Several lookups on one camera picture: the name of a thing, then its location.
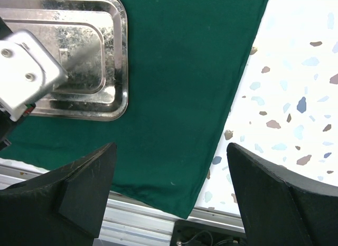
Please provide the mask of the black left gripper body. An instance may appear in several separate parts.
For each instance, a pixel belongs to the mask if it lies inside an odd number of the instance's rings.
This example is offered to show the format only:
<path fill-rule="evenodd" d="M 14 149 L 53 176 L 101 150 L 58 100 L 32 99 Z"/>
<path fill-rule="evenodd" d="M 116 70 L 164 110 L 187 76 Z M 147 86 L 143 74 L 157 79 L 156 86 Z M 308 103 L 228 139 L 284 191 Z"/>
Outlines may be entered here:
<path fill-rule="evenodd" d="M 13 32 L 11 29 L 5 24 L 5 22 L 1 18 L 1 40 L 5 37 L 11 35 Z M 26 109 L 24 110 L 24 113 L 21 115 L 18 121 L 12 121 L 10 119 L 10 114 L 1 111 L 1 124 L 0 124 L 0 137 L 1 137 L 1 148 L 0 150 L 3 150 L 7 146 L 11 144 L 11 142 L 7 139 L 10 133 L 19 126 L 23 121 L 26 120 L 26 118 L 31 114 L 33 109 L 35 109 L 36 104 L 28 104 Z"/>

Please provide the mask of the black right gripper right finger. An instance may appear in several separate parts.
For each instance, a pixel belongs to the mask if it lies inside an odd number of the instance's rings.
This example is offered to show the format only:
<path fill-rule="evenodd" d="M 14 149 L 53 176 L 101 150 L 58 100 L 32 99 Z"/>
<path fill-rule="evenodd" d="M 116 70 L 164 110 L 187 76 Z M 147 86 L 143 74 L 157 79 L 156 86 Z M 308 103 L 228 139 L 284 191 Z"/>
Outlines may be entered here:
<path fill-rule="evenodd" d="M 337 245 L 337 187 L 230 143 L 227 160 L 249 245 Z"/>

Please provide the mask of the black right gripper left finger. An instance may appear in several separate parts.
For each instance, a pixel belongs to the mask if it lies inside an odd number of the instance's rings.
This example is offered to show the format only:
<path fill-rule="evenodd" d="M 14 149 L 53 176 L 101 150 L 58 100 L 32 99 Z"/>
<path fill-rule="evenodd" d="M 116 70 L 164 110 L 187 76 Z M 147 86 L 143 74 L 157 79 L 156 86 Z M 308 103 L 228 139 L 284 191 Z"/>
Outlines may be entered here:
<path fill-rule="evenodd" d="M 92 245 L 100 234 L 116 151 L 108 143 L 1 190 L 1 245 Z"/>

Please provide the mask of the stainless steel instrument tray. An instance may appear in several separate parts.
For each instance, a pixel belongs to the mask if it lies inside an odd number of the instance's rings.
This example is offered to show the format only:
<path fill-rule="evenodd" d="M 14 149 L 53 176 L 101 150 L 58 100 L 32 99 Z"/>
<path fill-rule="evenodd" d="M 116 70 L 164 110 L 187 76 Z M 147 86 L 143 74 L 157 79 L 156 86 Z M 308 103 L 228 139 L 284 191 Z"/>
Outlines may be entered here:
<path fill-rule="evenodd" d="M 33 115 L 113 121 L 125 112 L 127 15 L 120 0 L 1 0 L 1 18 L 13 31 L 32 32 L 68 72 Z"/>

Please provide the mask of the green surgical cloth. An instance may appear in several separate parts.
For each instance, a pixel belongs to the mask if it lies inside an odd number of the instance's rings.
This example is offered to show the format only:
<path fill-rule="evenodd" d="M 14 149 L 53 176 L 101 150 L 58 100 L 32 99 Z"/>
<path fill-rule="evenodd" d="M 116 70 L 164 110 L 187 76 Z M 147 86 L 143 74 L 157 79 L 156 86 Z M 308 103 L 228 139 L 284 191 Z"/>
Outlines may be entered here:
<path fill-rule="evenodd" d="M 4 159 L 53 170 L 117 145 L 112 190 L 187 218 L 193 210 L 268 0 L 121 0 L 129 103 L 111 122 L 29 117 Z"/>

